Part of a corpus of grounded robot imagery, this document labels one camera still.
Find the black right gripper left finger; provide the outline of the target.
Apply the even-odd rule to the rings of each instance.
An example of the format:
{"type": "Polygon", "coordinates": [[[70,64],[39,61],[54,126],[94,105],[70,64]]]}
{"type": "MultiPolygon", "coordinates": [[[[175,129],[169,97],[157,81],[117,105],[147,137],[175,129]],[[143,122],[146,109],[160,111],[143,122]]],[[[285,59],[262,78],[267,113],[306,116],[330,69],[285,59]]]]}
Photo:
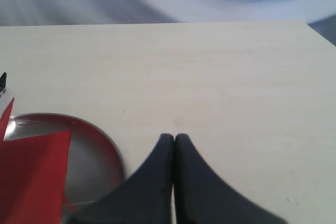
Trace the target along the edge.
{"type": "Polygon", "coordinates": [[[171,223],[174,137],[161,134],[147,159],[124,183],[72,214],[69,223],[171,223]]]}

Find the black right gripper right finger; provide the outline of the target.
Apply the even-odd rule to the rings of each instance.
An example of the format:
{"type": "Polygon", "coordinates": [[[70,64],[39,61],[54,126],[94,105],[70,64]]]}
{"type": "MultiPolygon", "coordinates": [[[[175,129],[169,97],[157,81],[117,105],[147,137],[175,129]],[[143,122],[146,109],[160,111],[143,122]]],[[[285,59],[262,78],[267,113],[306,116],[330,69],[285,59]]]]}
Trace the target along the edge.
{"type": "Polygon", "coordinates": [[[286,223],[224,182],[187,134],[174,142],[174,201],[177,223],[286,223]]]}

